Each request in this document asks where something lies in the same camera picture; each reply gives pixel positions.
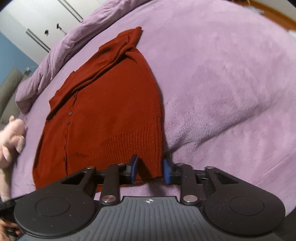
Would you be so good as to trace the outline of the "purple bed sheet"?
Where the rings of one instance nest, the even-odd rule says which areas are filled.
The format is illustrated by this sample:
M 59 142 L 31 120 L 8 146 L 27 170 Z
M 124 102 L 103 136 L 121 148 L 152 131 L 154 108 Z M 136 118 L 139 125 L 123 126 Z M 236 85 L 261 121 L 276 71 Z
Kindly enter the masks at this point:
M 69 74 L 120 32 L 142 27 L 138 49 L 163 95 L 165 152 L 215 166 L 295 209 L 295 39 L 228 1 L 147 1 L 92 38 L 22 116 L 28 127 L 11 195 L 35 190 L 37 145 L 49 100 Z

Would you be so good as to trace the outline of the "grey headboard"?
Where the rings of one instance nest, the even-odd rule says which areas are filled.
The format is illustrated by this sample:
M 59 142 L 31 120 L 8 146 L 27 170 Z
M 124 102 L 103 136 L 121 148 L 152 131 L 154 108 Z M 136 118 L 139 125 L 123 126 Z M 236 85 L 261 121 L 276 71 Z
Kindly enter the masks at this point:
M 16 91 L 18 85 L 28 78 L 27 75 L 13 68 L 1 84 L 1 130 L 8 124 L 10 116 L 17 118 L 20 110 L 16 105 Z

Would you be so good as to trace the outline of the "pink plush toy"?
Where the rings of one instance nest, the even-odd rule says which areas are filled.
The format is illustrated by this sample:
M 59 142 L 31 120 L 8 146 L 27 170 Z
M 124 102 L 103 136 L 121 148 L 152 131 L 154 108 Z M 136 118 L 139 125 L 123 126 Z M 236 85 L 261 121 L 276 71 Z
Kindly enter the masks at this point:
M 11 164 L 16 154 L 25 146 L 26 127 L 20 118 L 10 116 L 8 124 L 1 130 L 1 201 L 11 199 Z

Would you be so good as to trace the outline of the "red knitted sweater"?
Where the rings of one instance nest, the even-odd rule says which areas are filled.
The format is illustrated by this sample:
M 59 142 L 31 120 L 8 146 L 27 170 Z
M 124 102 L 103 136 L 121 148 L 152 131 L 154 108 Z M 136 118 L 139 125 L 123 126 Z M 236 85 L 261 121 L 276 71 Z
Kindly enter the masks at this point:
M 100 46 L 50 99 L 33 166 L 37 189 L 86 167 L 140 160 L 137 182 L 159 178 L 163 104 L 144 56 L 141 27 Z

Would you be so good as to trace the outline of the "white wardrobe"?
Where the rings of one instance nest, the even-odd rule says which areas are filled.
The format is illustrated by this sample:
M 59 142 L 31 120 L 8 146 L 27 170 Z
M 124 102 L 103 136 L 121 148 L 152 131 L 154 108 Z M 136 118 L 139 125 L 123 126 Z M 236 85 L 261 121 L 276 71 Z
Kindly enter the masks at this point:
M 70 30 L 105 1 L 10 1 L 1 10 L 1 33 L 40 64 Z

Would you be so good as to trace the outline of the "purple rolled duvet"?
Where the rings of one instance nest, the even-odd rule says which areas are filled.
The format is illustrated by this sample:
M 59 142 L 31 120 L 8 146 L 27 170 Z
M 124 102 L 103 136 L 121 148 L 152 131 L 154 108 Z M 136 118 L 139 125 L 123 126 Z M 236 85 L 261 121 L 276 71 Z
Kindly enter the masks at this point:
M 92 38 L 110 27 L 117 20 L 145 4 L 145 0 L 106 1 L 90 16 L 85 18 L 50 51 L 39 67 L 16 91 L 16 105 L 22 114 L 32 105 L 50 84 L 60 69 L 79 52 Z

